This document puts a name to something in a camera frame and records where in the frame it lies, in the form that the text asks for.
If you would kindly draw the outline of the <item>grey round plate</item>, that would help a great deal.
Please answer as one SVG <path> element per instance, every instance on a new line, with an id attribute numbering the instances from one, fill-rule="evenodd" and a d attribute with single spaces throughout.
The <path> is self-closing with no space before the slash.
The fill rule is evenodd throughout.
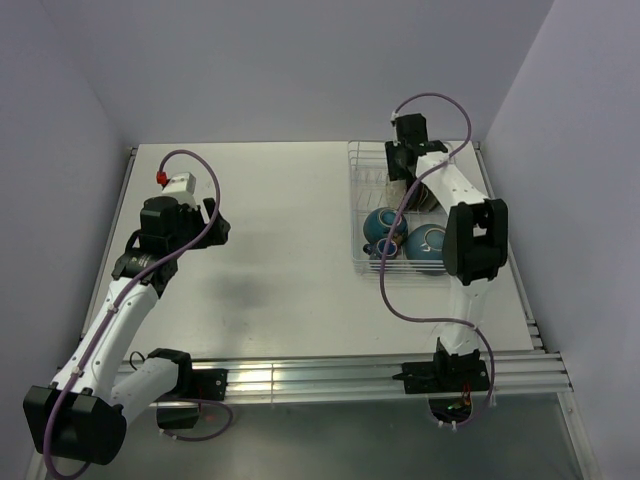
<path id="1" fill-rule="evenodd" d="M 424 212 L 431 212 L 435 208 L 437 208 L 438 205 L 439 205 L 439 202 L 438 202 L 437 198 L 435 197 L 435 195 L 433 193 L 428 193 L 427 196 L 426 196 L 426 199 L 422 203 L 422 210 Z"/>

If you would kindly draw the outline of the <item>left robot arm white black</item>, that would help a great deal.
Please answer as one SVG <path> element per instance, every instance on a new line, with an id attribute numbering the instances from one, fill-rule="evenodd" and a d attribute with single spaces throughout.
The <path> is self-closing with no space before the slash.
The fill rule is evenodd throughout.
<path id="1" fill-rule="evenodd" d="M 130 377 L 118 381 L 122 360 L 146 316 L 188 250 L 227 242 L 230 225 L 216 201 L 193 207 L 171 196 L 146 200 L 140 227 L 116 260 L 106 298 L 76 351 L 47 386 L 33 386 L 23 409 L 36 450 L 47 465 L 61 457 L 106 465 L 128 426 L 154 401 L 183 399 L 195 386 L 191 356 L 153 350 Z"/>

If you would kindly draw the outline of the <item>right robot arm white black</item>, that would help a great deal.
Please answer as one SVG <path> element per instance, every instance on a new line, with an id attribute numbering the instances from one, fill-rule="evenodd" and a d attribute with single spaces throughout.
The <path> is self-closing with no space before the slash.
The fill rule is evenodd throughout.
<path id="1" fill-rule="evenodd" d="M 394 156 L 399 168 L 414 180 L 387 234 L 392 239 L 402 211 L 418 185 L 426 186 L 447 213 L 443 264 L 450 276 L 451 314 L 443 318 L 434 354 L 433 378 L 443 389 L 462 383 L 468 371 L 483 366 L 478 344 L 486 343 L 479 329 L 490 282 L 507 261 L 508 207 L 501 199 L 481 193 L 455 165 L 454 152 L 430 152 L 426 119 L 420 114 L 393 113 Z"/>

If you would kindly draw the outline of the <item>dark blue mug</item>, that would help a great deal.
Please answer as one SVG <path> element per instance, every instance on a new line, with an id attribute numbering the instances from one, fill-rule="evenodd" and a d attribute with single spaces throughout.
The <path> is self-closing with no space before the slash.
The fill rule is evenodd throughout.
<path id="1" fill-rule="evenodd" d="M 371 261 L 380 261 L 383 254 L 386 254 L 388 260 L 393 260 L 398 255 L 399 247 L 394 240 L 381 238 L 374 243 L 365 244 L 362 250 Z"/>

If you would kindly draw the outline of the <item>teal dark saucer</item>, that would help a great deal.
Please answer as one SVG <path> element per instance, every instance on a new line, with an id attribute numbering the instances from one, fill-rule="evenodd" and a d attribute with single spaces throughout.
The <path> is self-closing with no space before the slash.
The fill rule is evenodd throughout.
<path id="1" fill-rule="evenodd" d="M 426 200 L 428 199 L 428 188 L 421 183 L 412 193 L 408 203 L 407 209 L 410 211 L 420 211 L 423 208 Z"/>

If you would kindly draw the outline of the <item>blue ceramic bowl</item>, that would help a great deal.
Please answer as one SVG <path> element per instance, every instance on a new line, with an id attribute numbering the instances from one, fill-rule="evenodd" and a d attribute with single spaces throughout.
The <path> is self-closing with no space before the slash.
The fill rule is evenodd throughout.
<path id="1" fill-rule="evenodd" d="M 415 228 L 404 242 L 404 253 L 408 260 L 418 262 L 441 262 L 445 229 L 428 223 Z"/>

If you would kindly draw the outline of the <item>beige interior dark bowl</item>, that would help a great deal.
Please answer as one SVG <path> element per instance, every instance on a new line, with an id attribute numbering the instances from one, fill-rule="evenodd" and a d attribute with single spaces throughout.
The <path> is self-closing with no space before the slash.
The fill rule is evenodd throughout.
<path id="1" fill-rule="evenodd" d="M 362 227 L 363 235 L 367 242 L 376 243 L 386 238 L 393 226 L 396 215 L 397 211 L 388 207 L 381 207 L 371 211 L 367 215 Z M 394 230 L 392 240 L 398 245 L 402 245 L 408 237 L 408 234 L 408 222 L 405 216 L 401 215 L 399 223 Z"/>

